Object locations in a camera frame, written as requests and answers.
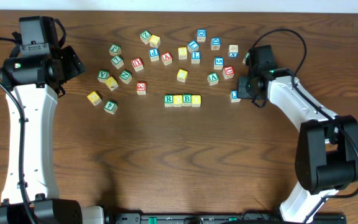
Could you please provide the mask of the blue T block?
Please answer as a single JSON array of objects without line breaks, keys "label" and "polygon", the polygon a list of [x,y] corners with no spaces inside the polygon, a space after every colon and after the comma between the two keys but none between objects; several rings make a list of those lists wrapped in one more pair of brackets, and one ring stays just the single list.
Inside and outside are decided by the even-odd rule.
[{"label": "blue T block", "polygon": [[238,97],[238,91],[237,90],[232,90],[230,92],[230,101],[231,103],[238,103],[241,101],[241,99]]}]

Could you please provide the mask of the yellow G block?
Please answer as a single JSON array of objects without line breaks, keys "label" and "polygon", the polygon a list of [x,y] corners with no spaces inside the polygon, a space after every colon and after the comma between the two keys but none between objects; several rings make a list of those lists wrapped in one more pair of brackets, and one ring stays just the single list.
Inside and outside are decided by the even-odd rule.
[{"label": "yellow G block", "polygon": [[92,91],[88,96],[87,99],[94,105],[100,104],[102,102],[102,96],[99,91]]}]

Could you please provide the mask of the yellow O block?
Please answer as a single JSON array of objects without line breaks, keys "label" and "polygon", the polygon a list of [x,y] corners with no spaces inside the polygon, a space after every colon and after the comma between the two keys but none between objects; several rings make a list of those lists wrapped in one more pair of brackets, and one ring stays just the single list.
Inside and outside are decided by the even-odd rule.
[{"label": "yellow O block", "polygon": [[200,95],[192,95],[191,96],[191,106],[192,107],[200,107],[201,106],[201,96]]},{"label": "yellow O block", "polygon": [[174,107],[182,107],[183,106],[183,95],[174,95],[173,96],[173,105],[174,105]]}]

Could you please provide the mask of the green B block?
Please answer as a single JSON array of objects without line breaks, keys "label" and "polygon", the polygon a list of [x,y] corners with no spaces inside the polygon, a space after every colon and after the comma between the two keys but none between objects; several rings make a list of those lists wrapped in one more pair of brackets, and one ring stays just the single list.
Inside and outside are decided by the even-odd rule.
[{"label": "green B block", "polygon": [[183,95],[183,106],[191,106],[192,105],[192,95],[184,94]]}]

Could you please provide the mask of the green 4 block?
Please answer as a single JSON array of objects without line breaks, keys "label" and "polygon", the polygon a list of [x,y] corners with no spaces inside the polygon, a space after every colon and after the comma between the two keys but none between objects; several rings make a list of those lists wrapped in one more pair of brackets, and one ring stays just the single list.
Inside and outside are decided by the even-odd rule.
[{"label": "green 4 block", "polygon": [[107,113],[115,114],[115,112],[117,111],[117,103],[113,101],[107,101],[107,103],[104,106],[104,110]]}]

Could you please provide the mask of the green R block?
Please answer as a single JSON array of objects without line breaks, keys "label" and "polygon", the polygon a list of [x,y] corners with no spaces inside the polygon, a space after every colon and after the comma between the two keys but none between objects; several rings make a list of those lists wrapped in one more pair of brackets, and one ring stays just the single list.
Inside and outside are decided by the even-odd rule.
[{"label": "green R block", "polygon": [[165,107],[174,107],[173,95],[164,96],[164,106]]}]

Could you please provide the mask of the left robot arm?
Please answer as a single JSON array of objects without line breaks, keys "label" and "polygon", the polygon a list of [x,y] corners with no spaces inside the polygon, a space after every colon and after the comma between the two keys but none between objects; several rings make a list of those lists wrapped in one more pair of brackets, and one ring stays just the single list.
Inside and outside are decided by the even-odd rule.
[{"label": "left robot arm", "polygon": [[60,198],[53,166],[53,121],[63,85],[85,72],[58,19],[22,17],[0,68],[10,116],[9,165],[0,223],[111,223],[103,207]]}]

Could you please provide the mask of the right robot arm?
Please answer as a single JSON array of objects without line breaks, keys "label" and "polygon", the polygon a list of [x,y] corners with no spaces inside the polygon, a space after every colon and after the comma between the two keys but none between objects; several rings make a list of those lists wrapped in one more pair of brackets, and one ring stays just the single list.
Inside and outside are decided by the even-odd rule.
[{"label": "right robot arm", "polygon": [[339,191],[358,182],[358,122],[339,116],[311,96],[289,68],[279,68],[269,45],[253,47],[238,81],[238,97],[264,107],[277,106],[299,132],[295,157],[298,182],[281,203],[281,219],[311,223],[316,212]]}]

